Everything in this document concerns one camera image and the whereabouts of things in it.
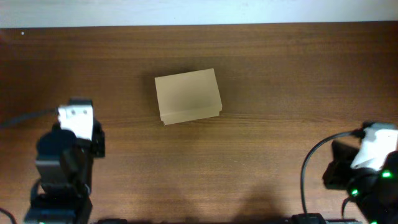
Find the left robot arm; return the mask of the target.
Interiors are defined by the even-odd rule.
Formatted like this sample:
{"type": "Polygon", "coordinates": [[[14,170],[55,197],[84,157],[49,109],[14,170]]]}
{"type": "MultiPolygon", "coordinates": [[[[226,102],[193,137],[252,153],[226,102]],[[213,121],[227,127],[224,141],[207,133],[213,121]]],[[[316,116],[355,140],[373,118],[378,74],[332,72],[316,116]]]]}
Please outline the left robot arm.
{"type": "Polygon", "coordinates": [[[105,134],[94,120],[92,140],[81,139],[55,123],[36,144],[40,179],[30,192],[24,223],[88,223],[95,158],[105,156],[105,134]]]}

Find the cardboard box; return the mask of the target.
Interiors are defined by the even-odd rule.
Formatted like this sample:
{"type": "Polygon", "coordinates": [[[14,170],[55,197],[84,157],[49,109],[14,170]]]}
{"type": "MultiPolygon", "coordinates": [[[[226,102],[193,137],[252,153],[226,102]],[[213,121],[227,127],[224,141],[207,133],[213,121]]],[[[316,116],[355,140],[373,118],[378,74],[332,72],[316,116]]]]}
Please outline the cardboard box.
{"type": "Polygon", "coordinates": [[[155,87],[165,125],[219,116],[223,109],[212,68],[156,77],[155,87]]]}

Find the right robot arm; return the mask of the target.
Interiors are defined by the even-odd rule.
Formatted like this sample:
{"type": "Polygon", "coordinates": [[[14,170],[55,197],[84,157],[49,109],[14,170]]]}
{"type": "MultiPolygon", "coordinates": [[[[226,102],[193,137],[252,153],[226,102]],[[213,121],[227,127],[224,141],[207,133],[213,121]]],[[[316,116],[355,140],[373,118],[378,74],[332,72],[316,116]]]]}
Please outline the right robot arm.
{"type": "Polygon", "coordinates": [[[397,149],[396,142],[362,139],[355,148],[326,138],[306,155],[300,171],[300,196],[303,213],[292,217],[293,223],[325,223],[319,213],[309,213],[305,201],[305,170],[313,153],[331,141],[333,160],[323,174],[328,190],[345,191],[341,214],[353,202],[369,223],[397,223],[397,149]]]}

